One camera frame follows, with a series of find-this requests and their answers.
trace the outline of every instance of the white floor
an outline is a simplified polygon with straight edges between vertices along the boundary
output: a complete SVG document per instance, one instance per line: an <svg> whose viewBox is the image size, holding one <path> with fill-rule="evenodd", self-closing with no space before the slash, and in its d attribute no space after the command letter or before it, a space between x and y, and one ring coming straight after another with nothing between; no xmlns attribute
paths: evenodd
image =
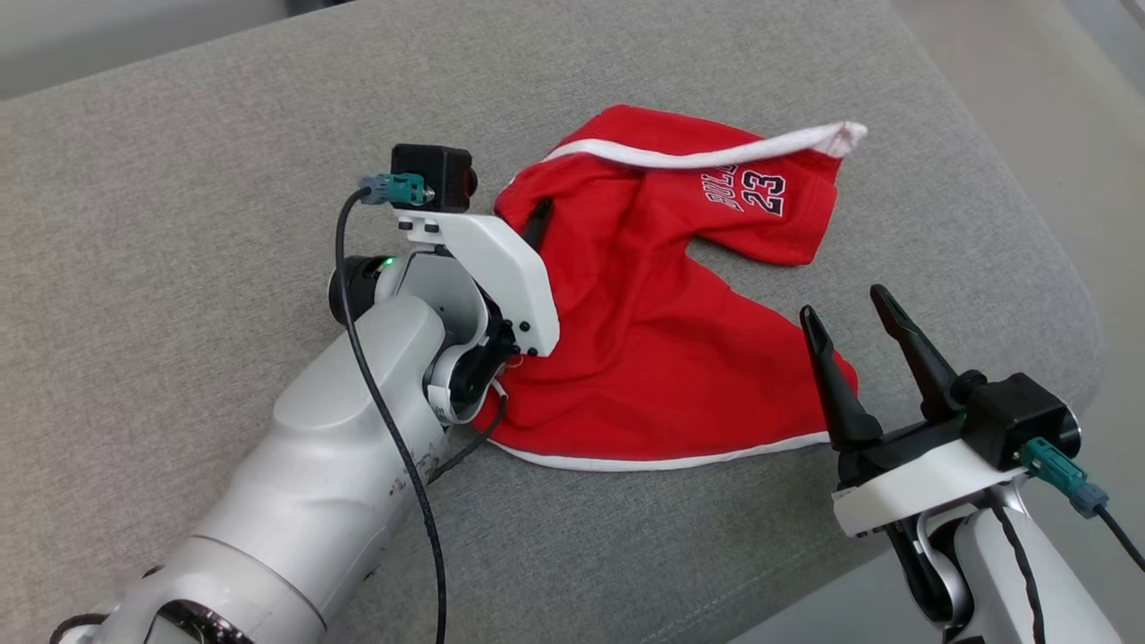
<svg viewBox="0 0 1145 644"><path fill-rule="evenodd" d="M1081 418L1079 461L1145 545L1145 408L1138 407L1145 394L1145 99L1058 0L891 2L1049 221L1101 312L1108 367ZM1039 524L1122 638L1145 642L1145 574L1101 524L1083 521L1045 486L1028 490ZM765 642L937 644L939 636L887 556L734 644Z"/></svg>

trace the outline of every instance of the red shirt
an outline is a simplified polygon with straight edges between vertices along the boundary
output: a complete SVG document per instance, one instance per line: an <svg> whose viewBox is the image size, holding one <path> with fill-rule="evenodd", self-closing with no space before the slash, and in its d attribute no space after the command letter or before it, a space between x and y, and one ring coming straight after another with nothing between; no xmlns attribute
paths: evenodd
<svg viewBox="0 0 1145 644"><path fill-rule="evenodd" d="M686 250L702 237L758 261L811 262L842 157L864 133L840 123L764 141L617 105L518 174L497 212L521 231L552 199L540 257L561 339L500 378L508 409L492 440L577 470L685 468L826 442L799 328Z"/></svg>

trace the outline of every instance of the printed jersey logo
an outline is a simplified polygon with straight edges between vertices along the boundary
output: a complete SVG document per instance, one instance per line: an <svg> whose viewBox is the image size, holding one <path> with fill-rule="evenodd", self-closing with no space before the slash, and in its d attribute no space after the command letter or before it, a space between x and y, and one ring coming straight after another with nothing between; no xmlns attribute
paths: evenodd
<svg viewBox="0 0 1145 644"><path fill-rule="evenodd" d="M736 186L737 170L739 165L721 165L712 168L717 174L701 174L704 197L709 202L743 212L743 204L736 199L739 196L749 206L758 207L775 217L783 217L783 190L787 188L783 178L748 170L740 176L740 184Z"/></svg>

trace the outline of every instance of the gray table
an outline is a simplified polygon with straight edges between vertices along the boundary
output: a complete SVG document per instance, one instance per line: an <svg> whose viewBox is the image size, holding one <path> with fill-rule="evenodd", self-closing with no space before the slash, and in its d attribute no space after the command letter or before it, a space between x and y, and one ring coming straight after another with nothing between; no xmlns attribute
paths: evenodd
<svg viewBox="0 0 1145 644"><path fill-rule="evenodd" d="M813 265L692 252L792 320L814 303L887 425L917 400L876 281L956 368L1090 400L1077 275L883 0L362 0L0 104L0 639L44 641L221 494L339 332L335 210L393 144L472 150L488 209L621 102L764 134L870 127ZM386 222L350 228L352 251L397 244ZM726 642L882 547L838 534L834 476L824 447L639 474L482 449L432 490L450 641ZM412 520L337 629L427 642L433 597Z"/></svg>

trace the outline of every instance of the teal connector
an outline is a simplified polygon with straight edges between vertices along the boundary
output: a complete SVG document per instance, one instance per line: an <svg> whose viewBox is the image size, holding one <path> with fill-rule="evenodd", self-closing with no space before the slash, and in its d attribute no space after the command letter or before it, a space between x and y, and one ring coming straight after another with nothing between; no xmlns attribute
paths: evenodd
<svg viewBox="0 0 1145 644"><path fill-rule="evenodd" d="M1110 501L1101 488L1087 481L1084 470L1043 438L1035 438L1026 443L1021 450L1021 464L1035 477L1065 494L1074 510L1087 519L1096 515L1095 508Z"/></svg>
<svg viewBox="0 0 1145 644"><path fill-rule="evenodd" d="M420 174L379 174L364 176L358 181L358 188L369 188L370 194L362 197L368 205L409 204L425 205L433 201L434 193L426 188L426 181Z"/></svg>

